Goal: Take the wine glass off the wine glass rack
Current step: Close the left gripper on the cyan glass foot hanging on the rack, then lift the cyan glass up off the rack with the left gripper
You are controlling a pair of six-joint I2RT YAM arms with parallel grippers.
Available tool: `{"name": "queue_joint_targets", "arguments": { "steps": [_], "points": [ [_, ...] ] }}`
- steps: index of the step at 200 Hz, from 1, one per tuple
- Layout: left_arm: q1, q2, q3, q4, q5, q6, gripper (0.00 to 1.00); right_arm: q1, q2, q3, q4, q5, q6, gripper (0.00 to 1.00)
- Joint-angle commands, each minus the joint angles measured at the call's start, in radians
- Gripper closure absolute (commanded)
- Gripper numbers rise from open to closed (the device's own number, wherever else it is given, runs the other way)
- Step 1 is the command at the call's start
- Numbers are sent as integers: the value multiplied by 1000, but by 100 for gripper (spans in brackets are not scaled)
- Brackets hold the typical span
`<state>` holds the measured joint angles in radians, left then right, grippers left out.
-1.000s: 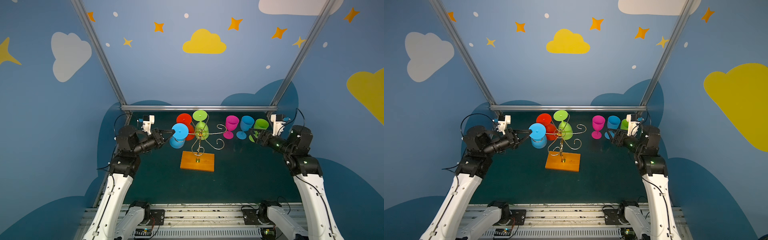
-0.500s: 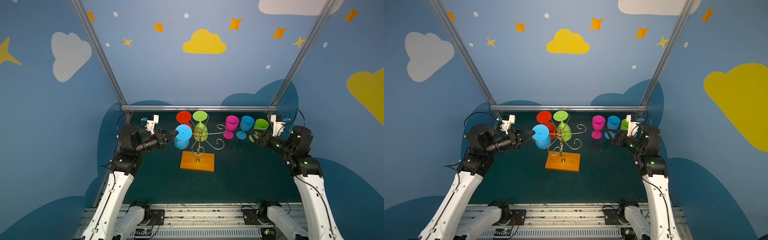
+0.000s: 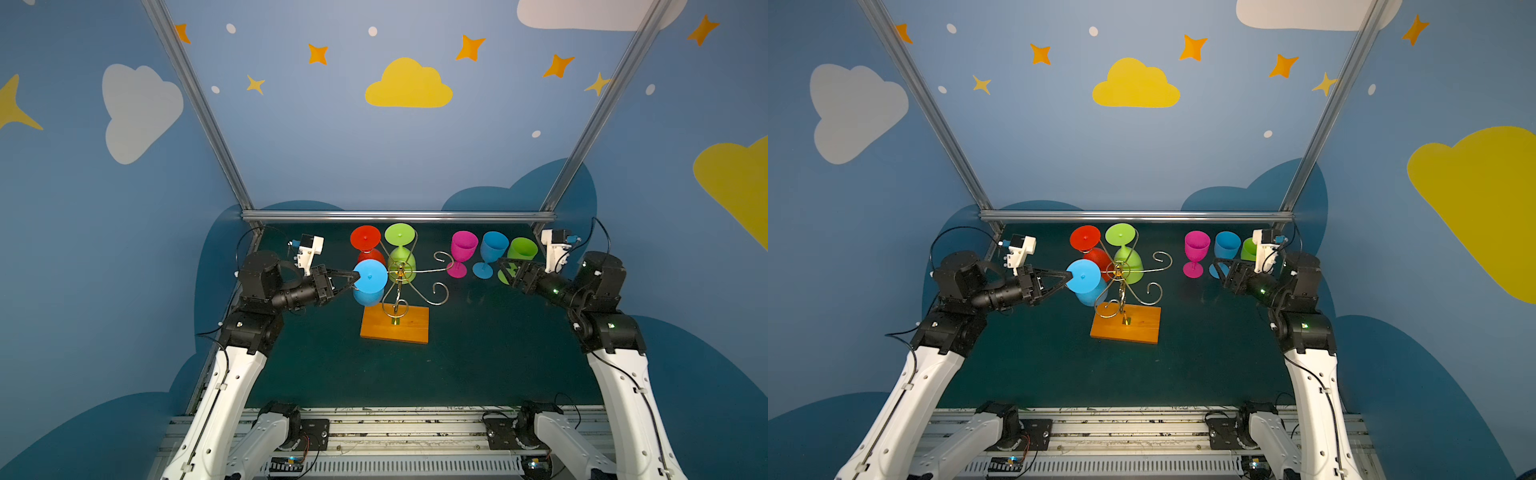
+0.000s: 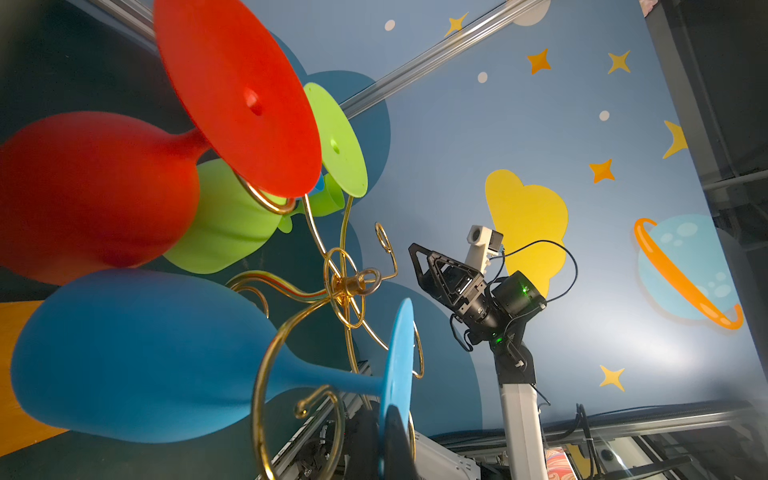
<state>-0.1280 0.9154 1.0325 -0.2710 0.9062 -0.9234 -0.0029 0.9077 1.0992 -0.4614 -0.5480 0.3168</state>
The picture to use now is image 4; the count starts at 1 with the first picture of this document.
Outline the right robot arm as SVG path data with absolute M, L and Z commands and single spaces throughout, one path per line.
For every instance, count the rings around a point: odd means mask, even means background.
M 450 310 L 450 323 L 467 327 L 455 339 L 466 351 L 487 343 L 493 354 L 510 476 L 546 479 L 535 367 L 523 335 L 547 300 L 520 271 L 488 283 L 479 270 L 419 244 L 408 252 L 421 289 Z

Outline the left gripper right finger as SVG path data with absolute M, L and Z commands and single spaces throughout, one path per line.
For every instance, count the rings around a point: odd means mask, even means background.
M 383 478 L 385 480 L 418 479 L 405 427 L 400 412 L 394 405 L 387 408 L 383 425 Z

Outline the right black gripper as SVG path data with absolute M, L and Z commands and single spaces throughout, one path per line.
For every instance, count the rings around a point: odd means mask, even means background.
M 499 326 L 498 310 L 486 295 L 479 270 L 417 243 L 408 247 L 408 253 L 421 289 L 443 306 L 448 299 L 449 308 L 462 323 L 468 327 Z

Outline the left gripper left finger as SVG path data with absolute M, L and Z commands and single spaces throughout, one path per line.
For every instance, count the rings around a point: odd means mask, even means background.
M 344 454 L 348 456 L 345 479 L 379 478 L 379 429 L 377 413 L 356 413 L 346 427 Z

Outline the blue wine glass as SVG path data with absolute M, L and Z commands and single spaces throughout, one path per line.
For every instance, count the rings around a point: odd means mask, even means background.
M 138 443 L 185 441 L 251 420 L 255 379 L 280 327 L 205 279 L 104 270 L 35 310 L 13 349 L 11 386 L 21 408 L 50 426 Z M 410 299 L 398 307 L 393 337 L 387 364 L 398 356 L 413 369 Z

